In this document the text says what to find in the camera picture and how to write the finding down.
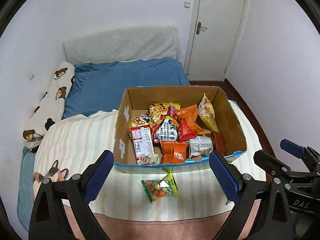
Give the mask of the yellow egg cracker snack bag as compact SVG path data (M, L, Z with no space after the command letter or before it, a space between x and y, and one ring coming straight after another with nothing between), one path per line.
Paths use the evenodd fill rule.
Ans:
M215 119L215 111L211 101L203 94L202 100L198 105L198 116L205 126L213 132L219 132L219 128Z

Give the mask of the white bedroom door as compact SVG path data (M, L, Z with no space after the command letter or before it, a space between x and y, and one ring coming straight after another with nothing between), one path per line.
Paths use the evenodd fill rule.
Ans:
M184 71L190 81L222 81L238 44L248 0L194 0Z

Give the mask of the dark red snack packet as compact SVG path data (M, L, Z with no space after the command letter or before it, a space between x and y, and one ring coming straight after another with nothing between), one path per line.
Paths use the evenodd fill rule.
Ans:
M213 143L215 149L222 155L226 155L226 150L225 150L225 144L223 141L223 137L220 134L220 132L217 131L211 131L212 137L213 137Z

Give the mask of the white label snack packet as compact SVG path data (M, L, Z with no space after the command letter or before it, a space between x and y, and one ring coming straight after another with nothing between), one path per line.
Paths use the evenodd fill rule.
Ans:
M197 136L189 139L189 157L208 157L213 150L213 142L210 137Z

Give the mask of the orange snack packet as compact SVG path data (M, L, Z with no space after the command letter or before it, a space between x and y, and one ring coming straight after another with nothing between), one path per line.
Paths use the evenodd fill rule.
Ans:
M202 128L196 123L198 116L197 105L192 105L175 111L179 121L185 120L187 126L196 134L204 135Z

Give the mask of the orange packet front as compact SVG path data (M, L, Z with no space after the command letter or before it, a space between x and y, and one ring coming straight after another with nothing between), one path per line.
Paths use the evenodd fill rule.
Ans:
M161 141L161 164L181 164L187 159L188 142Z

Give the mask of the bear print long pillow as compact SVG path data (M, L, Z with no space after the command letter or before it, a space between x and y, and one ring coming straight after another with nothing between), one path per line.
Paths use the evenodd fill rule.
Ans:
M63 62L54 72L47 91L23 127L24 146L37 148L50 126L60 122L65 110L65 100L71 90L75 67Z

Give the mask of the white blue printed packet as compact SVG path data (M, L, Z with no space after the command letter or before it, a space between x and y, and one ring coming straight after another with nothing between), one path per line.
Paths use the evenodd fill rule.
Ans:
M159 128L152 134L153 142L158 144L162 140L164 141L177 141L178 139L178 122L170 117L166 116Z

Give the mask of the green fruit candy bag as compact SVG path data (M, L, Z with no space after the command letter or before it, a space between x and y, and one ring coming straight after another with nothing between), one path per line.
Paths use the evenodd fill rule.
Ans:
M167 174L162 179L141 180L140 183L150 204L165 196L178 197L180 195L172 168L167 170Z

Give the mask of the blue green cardboard box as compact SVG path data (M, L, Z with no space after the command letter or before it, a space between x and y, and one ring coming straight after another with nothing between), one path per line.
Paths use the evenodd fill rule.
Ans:
M124 173L196 171L210 150L228 162L247 150L231 103L217 86L153 86L125 90L113 155Z

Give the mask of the small white green packet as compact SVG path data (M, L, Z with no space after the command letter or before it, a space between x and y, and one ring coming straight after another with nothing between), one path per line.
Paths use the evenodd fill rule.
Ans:
M160 163L159 156L157 154L148 154L141 161L138 166L155 166Z

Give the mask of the red white milk carton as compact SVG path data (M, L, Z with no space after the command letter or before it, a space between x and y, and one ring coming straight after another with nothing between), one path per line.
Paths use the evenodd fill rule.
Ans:
M146 156L154 154L151 129L149 125L145 125L131 127L129 131L133 141L136 161L139 164Z

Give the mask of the yellow noodle snack bag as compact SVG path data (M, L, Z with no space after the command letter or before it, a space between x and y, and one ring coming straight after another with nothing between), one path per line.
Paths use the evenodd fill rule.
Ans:
M155 128L163 121L170 105L172 105L175 109L180 109L181 107L181 105L176 102L153 103L149 106L148 115L153 121L152 128Z

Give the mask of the blue bed sheet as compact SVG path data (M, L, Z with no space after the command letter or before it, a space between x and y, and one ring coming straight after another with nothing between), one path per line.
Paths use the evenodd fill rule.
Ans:
M188 86L190 84L179 61L171 58L76 64L71 90L65 100L62 119L97 111L119 108L125 89L149 86ZM35 154L39 147L22 152L17 214L23 228L29 228L33 208L31 190Z

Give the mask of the white headboard cushion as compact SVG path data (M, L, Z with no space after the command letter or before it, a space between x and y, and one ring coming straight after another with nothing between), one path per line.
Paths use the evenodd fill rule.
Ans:
M101 31L63 43L67 61L84 63L130 62L179 58L180 41L174 26L136 26Z

